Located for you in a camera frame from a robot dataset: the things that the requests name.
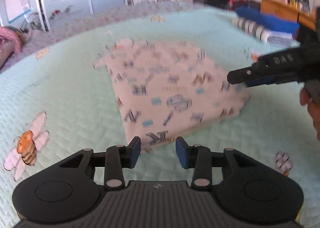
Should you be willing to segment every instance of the mattress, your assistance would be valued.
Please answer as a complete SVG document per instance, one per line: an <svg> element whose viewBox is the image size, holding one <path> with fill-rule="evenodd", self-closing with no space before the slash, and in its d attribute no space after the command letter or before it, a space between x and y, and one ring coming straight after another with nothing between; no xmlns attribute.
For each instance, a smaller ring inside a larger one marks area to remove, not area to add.
<svg viewBox="0 0 320 228"><path fill-rule="evenodd" d="M235 17L235 13L213 8L143 17L85 32L25 58L0 75L1 160L16 146L13 141L24 125L42 111L47 114L45 130L50 140L38 153L35 166L26 167L22 179L82 148L99 152L126 143L109 73L92 66L106 46L118 39L193 42L225 70L250 65L252 52L283 48L243 34L231 23ZM233 147L270 167L274 167L278 151L287 152L293 162L289 177L305 195L301 223L319 228L320 143L306 109L299 105L300 89L296 83L251 88L252 99L237 118L184 138L212 151ZM220 182L221 170L213 168L212 172L213 182ZM180 166L174 143L141 155L135 169L124 169L126 181L190 182L192 173ZM11 195L22 179L15 182L13 173L3 168L0 176L0 226L12 227L19 218ZM102 183L103 169L97 169L95 181Z"/></svg>

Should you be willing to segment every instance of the pink blanket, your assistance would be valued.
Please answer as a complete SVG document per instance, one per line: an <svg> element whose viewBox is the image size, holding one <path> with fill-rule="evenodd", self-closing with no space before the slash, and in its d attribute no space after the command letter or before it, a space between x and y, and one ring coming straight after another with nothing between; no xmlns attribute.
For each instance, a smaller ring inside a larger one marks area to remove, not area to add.
<svg viewBox="0 0 320 228"><path fill-rule="evenodd" d="M21 52L22 42L18 35L7 28L0 27L0 44L3 44L5 40L12 40L14 44L14 53L18 54Z"/></svg>

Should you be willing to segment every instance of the striped cloth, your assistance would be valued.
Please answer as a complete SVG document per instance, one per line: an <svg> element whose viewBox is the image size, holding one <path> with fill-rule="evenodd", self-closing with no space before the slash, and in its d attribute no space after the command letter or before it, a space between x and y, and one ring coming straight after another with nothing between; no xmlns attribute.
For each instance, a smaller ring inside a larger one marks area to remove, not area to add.
<svg viewBox="0 0 320 228"><path fill-rule="evenodd" d="M293 37L291 33L271 31L254 21L246 20L245 18L234 18L232 24L243 30L245 33L256 37L263 42L276 43L286 46L291 46Z"/></svg>

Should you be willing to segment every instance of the folded cloth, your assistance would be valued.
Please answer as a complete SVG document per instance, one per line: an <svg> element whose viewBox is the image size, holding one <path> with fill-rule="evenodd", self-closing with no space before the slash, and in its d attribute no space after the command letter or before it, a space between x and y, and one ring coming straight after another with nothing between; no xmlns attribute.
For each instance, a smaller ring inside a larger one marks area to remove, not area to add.
<svg viewBox="0 0 320 228"><path fill-rule="evenodd" d="M127 142L139 136L142 152L234 117L250 98L191 43L121 40L93 65L108 67Z"/></svg>
<svg viewBox="0 0 320 228"><path fill-rule="evenodd" d="M18 54L21 52L22 42L14 31L6 27L0 27L0 38L3 38L5 40L12 40L14 44L14 53Z"/></svg>
<svg viewBox="0 0 320 228"><path fill-rule="evenodd" d="M279 19L273 15L266 15L249 7L239 7L236 9L236 13L239 17L255 21L257 24L271 31L286 32L295 35L299 29L299 23Z"/></svg>
<svg viewBox="0 0 320 228"><path fill-rule="evenodd" d="M291 46L293 43L291 33L270 31L264 26L254 21L246 20L245 18L234 18L232 24L263 42L277 43L286 46Z"/></svg>

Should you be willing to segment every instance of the black handheld device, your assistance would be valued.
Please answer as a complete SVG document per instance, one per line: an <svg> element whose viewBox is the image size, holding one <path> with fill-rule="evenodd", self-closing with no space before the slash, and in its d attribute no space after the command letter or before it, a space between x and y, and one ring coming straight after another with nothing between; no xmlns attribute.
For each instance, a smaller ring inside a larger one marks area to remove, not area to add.
<svg viewBox="0 0 320 228"><path fill-rule="evenodd" d="M229 72L228 82L248 87L304 82L310 97L320 105L320 45L260 56L252 66Z"/></svg>
<svg viewBox="0 0 320 228"><path fill-rule="evenodd" d="M21 218L16 228L301 228L294 220L303 192L292 179L245 154L226 148L211 152L175 147L183 168L194 168L187 181L129 181L122 168L133 168L140 138L105 152L83 149L25 179L15 188L13 205ZM104 167L104 184L93 181ZM223 180L212 184L212 167Z"/></svg>

